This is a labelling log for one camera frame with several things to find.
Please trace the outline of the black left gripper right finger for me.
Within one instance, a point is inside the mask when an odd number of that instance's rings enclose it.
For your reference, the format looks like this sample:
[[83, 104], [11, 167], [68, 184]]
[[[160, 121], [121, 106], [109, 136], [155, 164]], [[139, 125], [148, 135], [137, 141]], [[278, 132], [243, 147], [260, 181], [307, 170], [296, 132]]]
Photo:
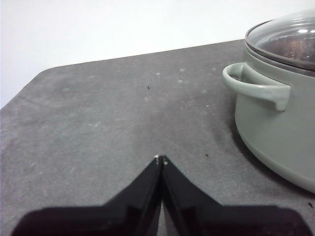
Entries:
[[167, 156], [161, 179], [166, 218], [180, 236], [309, 236], [302, 216], [278, 206], [224, 206], [194, 185]]

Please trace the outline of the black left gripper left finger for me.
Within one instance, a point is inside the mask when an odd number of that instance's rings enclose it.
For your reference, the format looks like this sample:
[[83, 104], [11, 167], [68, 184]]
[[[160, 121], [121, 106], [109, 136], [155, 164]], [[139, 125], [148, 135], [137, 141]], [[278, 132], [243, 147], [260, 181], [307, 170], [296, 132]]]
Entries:
[[47, 207], [27, 213], [14, 236], [154, 236], [161, 205], [162, 157], [101, 206]]

